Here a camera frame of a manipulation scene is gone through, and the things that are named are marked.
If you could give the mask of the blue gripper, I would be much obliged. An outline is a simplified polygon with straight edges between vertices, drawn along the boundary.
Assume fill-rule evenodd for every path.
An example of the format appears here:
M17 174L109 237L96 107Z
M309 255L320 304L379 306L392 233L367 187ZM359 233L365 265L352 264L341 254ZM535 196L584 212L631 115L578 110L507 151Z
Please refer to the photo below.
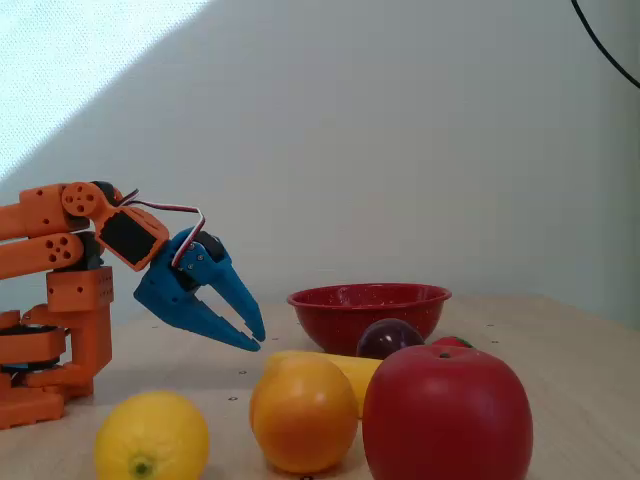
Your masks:
M135 299L174 328L242 350L259 351L258 342L266 338L260 308L237 275L219 238L199 232L179 263L172 264L187 236L184 230L162 247L136 288ZM251 336L237 330L197 297L203 286L213 288L232 307Z

